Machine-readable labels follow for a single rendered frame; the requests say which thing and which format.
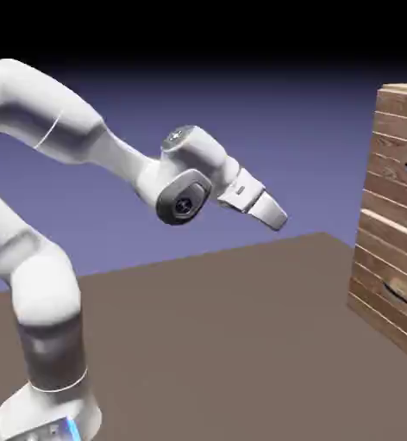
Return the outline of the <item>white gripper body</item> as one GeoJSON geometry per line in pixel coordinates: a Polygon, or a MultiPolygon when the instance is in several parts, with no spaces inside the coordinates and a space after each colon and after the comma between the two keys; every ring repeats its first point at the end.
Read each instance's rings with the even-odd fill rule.
{"type": "Polygon", "coordinates": [[[287,213],[266,190],[247,213],[273,231],[279,231],[288,219],[287,213]]]}

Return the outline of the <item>wooden plank cabinet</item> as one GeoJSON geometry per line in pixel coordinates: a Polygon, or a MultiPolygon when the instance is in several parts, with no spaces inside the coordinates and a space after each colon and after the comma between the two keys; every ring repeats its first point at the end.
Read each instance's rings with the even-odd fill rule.
{"type": "Polygon", "coordinates": [[[407,84],[377,92],[348,306],[407,354],[407,84]]]}

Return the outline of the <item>wooden plank drawer front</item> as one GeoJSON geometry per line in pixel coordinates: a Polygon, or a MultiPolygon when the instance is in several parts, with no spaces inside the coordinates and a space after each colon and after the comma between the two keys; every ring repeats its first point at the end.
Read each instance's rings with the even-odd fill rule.
{"type": "Polygon", "coordinates": [[[377,91],[361,211],[407,231],[407,84],[377,91]]]}
{"type": "Polygon", "coordinates": [[[407,292],[407,231],[360,211],[348,306],[407,354],[407,304],[383,282],[407,292]]]}

